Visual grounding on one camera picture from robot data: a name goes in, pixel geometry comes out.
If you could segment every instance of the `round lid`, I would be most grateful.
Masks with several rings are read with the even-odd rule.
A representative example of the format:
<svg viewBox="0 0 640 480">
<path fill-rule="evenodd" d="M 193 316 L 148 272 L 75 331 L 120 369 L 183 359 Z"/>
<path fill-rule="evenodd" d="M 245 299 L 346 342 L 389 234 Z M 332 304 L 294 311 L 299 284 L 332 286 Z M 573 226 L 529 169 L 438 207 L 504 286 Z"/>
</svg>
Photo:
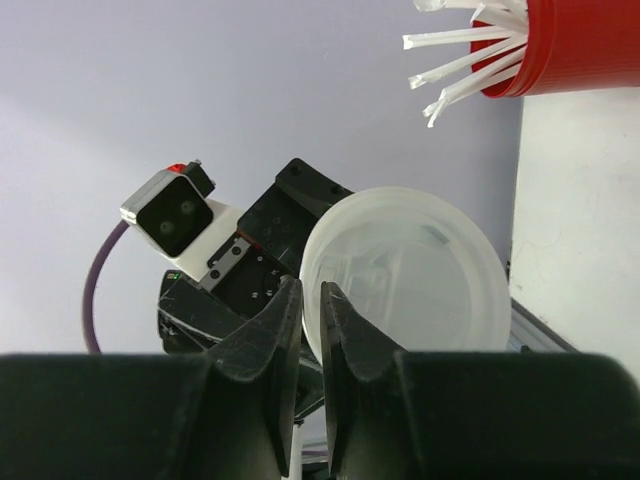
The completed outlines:
<svg viewBox="0 0 640 480">
<path fill-rule="evenodd" d="M 511 300 L 480 229 L 427 193 L 355 193 L 318 221 L 302 258 L 303 327 L 322 362 L 320 286 L 335 282 L 356 310 L 408 350 L 504 350 Z"/>
</svg>

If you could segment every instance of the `translucent plastic container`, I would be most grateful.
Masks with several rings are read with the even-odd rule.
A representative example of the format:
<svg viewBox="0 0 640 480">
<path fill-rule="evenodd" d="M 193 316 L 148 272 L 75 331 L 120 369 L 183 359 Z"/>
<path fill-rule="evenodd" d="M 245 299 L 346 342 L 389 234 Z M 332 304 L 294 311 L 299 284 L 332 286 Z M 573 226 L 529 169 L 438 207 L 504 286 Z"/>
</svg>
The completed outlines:
<svg viewBox="0 0 640 480">
<path fill-rule="evenodd" d="M 311 232 L 300 278 L 304 331 L 320 362 L 324 281 L 409 350 L 507 345 L 511 303 L 495 250 L 467 216 L 424 192 L 383 187 L 339 202 Z"/>
</svg>

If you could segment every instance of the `red container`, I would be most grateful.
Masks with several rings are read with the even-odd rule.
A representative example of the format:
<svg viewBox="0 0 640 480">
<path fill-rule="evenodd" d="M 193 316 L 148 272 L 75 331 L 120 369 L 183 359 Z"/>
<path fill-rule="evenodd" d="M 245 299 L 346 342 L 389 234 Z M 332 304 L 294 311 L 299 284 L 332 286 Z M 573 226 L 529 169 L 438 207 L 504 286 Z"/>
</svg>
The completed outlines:
<svg viewBox="0 0 640 480">
<path fill-rule="evenodd" d="M 528 0 L 529 40 L 493 98 L 640 85 L 640 0 Z M 473 42 L 471 51 L 496 43 Z M 473 71 L 498 57 L 477 63 Z"/>
</svg>

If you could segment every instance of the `black camera face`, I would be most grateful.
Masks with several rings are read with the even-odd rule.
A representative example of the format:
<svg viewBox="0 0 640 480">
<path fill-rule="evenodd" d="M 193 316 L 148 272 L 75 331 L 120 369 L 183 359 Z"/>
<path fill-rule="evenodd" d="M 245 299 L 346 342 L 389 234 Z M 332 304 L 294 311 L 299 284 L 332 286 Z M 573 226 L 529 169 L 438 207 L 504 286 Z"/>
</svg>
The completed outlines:
<svg viewBox="0 0 640 480">
<path fill-rule="evenodd" d="M 176 177 L 137 215 L 169 257 L 179 256 L 213 222 L 213 211 L 185 177 Z"/>
</svg>

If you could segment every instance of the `camera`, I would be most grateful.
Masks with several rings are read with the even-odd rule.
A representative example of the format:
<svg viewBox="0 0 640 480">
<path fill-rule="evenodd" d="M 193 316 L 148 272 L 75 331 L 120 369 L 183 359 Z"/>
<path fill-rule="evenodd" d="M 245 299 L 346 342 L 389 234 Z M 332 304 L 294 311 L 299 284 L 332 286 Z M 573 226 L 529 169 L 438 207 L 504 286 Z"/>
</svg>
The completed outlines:
<svg viewBox="0 0 640 480">
<path fill-rule="evenodd" d="M 242 212 L 207 199 L 215 184 L 200 162 L 156 173 L 120 207 L 120 215 L 189 277 L 200 281 L 208 260 L 237 230 Z"/>
</svg>

